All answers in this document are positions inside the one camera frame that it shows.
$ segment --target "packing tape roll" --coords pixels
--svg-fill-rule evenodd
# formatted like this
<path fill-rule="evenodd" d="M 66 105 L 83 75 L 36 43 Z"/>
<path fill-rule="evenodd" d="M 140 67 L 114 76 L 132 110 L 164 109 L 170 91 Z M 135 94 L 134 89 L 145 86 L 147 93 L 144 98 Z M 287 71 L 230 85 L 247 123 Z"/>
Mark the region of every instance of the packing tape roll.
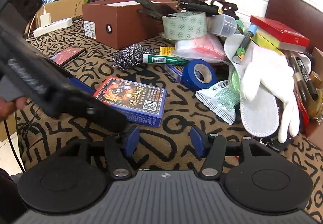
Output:
<path fill-rule="evenodd" d="M 183 83 L 193 92 L 209 88 L 216 84 L 217 78 L 213 67 L 204 60 L 191 60 L 183 70 Z"/>
<path fill-rule="evenodd" d="M 206 35 L 206 15 L 204 12 L 185 12 L 163 16 L 165 38 L 179 41 Z"/>

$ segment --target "white glove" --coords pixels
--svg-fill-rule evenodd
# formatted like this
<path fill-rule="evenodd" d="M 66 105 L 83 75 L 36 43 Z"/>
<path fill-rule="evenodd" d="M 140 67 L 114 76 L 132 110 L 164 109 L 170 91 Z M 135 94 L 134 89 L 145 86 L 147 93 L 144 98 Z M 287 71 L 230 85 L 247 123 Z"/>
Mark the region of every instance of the white glove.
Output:
<path fill-rule="evenodd" d="M 284 56 L 261 47 L 254 47 L 252 62 L 247 66 L 241 82 L 241 94 L 252 101 L 260 83 L 284 104 L 284 111 L 278 132 L 278 141 L 287 139 L 287 129 L 291 136 L 299 131 L 299 112 L 294 95 L 293 69 Z"/>

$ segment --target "green patterned tape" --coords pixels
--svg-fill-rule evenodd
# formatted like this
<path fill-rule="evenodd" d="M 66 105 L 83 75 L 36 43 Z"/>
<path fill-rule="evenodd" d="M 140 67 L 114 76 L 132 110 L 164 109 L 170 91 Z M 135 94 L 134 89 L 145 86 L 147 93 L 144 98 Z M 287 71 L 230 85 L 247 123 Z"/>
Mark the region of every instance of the green patterned tape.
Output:
<path fill-rule="evenodd" d="M 206 35 L 206 16 L 202 12 L 185 12 L 163 16 L 165 38 L 169 40 L 193 39 Z"/>

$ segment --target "white plug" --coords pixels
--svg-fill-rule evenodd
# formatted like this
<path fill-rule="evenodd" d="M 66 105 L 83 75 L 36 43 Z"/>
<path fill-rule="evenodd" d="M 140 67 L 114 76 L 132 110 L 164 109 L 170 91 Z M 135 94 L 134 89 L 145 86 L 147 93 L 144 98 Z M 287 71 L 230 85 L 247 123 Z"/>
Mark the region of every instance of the white plug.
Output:
<path fill-rule="evenodd" d="M 41 27 L 46 27 L 52 24 L 52 19 L 50 14 L 46 12 L 45 6 L 43 5 L 44 13 L 40 16 L 40 25 Z"/>

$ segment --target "red box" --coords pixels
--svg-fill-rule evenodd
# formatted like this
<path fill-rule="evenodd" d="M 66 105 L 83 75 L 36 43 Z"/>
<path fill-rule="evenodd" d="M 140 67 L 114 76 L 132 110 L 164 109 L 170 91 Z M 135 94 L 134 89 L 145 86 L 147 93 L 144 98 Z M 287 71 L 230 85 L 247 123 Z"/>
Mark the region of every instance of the red box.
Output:
<path fill-rule="evenodd" d="M 175 7 L 172 0 L 150 1 Z M 138 12 L 143 7 L 133 0 L 105 0 L 82 7 L 85 35 L 117 50 L 164 31 L 162 22 Z"/>
<path fill-rule="evenodd" d="M 309 39 L 279 21 L 252 15 L 250 22 L 283 43 L 296 44 L 304 47 L 309 45 Z"/>

